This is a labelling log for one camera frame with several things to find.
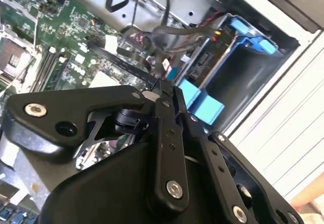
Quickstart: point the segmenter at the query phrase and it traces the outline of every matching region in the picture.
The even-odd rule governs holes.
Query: white label
[[[163,68],[165,71],[167,71],[167,69],[170,67],[170,63],[167,59],[165,59],[163,62],[162,62],[162,65],[163,65]]]
[[[80,54],[77,54],[76,57],[75,57],[75,61],[80,63],[80,64],[83,64],[83,62],[85,61],[85,57],[80,55]]]
[[[106,35],[105,50],[114,55],[117,54],[118,38],[114,35]]]

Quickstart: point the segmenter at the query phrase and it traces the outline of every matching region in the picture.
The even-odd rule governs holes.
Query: hole
[[[221,166],[218,166],[218,170],[220,170],[221,172],[225,172],[224,168],[222,168]]]
[[[174,151],[176,149],[176,146],[174,144],[169,144],[169,147]]]
[[[279,219],[284,223],[288,224],[288,219],[285,217],[285,215],[280,210],[275,210],[275,213],[277,213]]]
[[[77,134],[77,128],[70,122],[59,122],[55,126],[56,131],[65,137],[73,137]]]

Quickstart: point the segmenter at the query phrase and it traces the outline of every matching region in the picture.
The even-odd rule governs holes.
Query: screw
[[[132,95],[138,99],[141,98],[141,96],[137,92],[133,92]]]
[[[191,115],[190,118],[191,118],[191,120],[198,122],[198,119],[194,115]]]
[[[217,135],[217,138],[218,138],[221,142],[224,142],[224,141],[225,141],[224,136],[221,135],[221,134]]]
[[[164,106],[167,106],[167,107],[170,107],[170,104],[169,104],[167,101],[164,101],[164,102],[163,102],[163,105],[164,105]]]
[[[242,223],[247,223],[248,218],[245,215],[244,211],[239,208],[238,206],[234,206],[233,207],[233,213],[235,215],[235,217]]]
[[[289,215],[290,219],[293,220],[293,222],[294,222],[295,224],[299,224],[299,221],[298,221],[298,219],[294,216],[294,214],[288,212],[288,215]]]
[[[144,126],[143,126],[143,130],[145,130],[145,129],[147,129],[148,128],[148,126],[149,126],[149,124],[148,123],[146,123]]]
[[[180,184],[174,180],[167,182],[167,191],[175,199],[180,199],[183,196],[183,191]]]
[[[40,104],[31,103],[31,104],[28,104],[25,107],[25,112],[28,115],[31,115],[33,117],[41,118],[41,117],[44,117],[46,115],[47,110],[46,110],[46,107],[44,107],[44,106],[42,106]]]

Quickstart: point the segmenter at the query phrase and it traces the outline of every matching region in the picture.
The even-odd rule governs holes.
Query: metal plate
[[[105,9],[106,0],[77,0],[90,12],[98,15],[99,18],[103,19],[109,25],[112,25],[116,29],[123,29],[130,25],[132,22],[132,15],[135,6],[135,2],[131,0],[124,8],[110,13]],[[114,3],[121,2],[123,0],[114,0]],[[156,4],[164,8],[166,0],[154,0]],[[209,5],[206,0],[171,0],[171,13],[179,20],[186,24],[199,23],[203,18],[203,15],[208,10]],[[151,12],[147,11],[142,6],[138,6],[135,26],[141,30],[153,30],[155,27],[160,25],[162,13],[159,16],[152,15]]]

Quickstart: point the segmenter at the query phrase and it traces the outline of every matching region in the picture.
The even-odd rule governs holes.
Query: red wire
[[[206,25],[208,25],[211,21],[213,21],[217,15],[219,14],[219,12],[215,12],[211,17],[207,18],[205,21],[202,21],[198,27],[204,27]],[[178,47],[178,48],[181,48],[186,42],[188,42],[191,38],[192,38],[193,35],[190,35],[183,43],[181,43],[181,45]],[[169,66],[167,67],[166,69],[166,72],[164,74],[164,76],[167,74],[168,72],[168,69],[171,67],[171,63],[173,62],[173,59],[174,59],[175,55],[172,55],[170,57],[170,60],[169,60]]]

